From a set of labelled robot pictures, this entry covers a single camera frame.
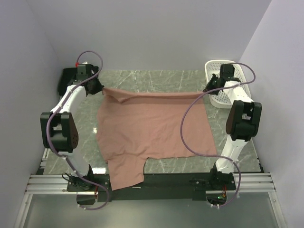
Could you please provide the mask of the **pink graphic t-shirt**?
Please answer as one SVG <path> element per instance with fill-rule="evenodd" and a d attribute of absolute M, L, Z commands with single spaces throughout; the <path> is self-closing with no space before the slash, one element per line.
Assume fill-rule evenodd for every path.
<path fill-rule="evenodd" d="M 199 93 L 135 93 L 104 88 L 102 94 L 96 140 L 115 190 L 143 182 L 148 158 L 216 154 Z"/>

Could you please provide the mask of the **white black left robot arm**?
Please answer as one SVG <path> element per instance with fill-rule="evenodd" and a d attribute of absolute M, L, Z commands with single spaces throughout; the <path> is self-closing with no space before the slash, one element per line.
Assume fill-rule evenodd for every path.
<path fill-rule="evenodd" d="M 79 135 L 73 114 L 87 97 L 102 91 L 98 79 L 100 68 L 87 62 L 76 63 L 65 68 L 58 85 L 61 96 L 58 104 L 40 116 L 43 144 L 70 166 L 71 174 L 63 173 L 71 191 L 91 191 L 95 189 L 95 179 L 91 165 L 81 156 L 78 148 Z"/>

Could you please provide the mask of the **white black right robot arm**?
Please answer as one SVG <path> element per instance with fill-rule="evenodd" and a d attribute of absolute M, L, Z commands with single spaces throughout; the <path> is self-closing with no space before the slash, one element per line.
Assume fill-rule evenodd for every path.
<path fill-rule="evenodd" d="M 226 122 L 227 140 L 221 155 L 210 170 L 208 184 L 213 190 L 235 189 L 234 167 L 245 145 L 258 132 L 262 105 L 253 101 L 243 86 L 249 84 L 235 76 L 240 63 L 226 61 L 213 73 L 203 92 L 208 95 L 224 93 L 231 103 Z"/>

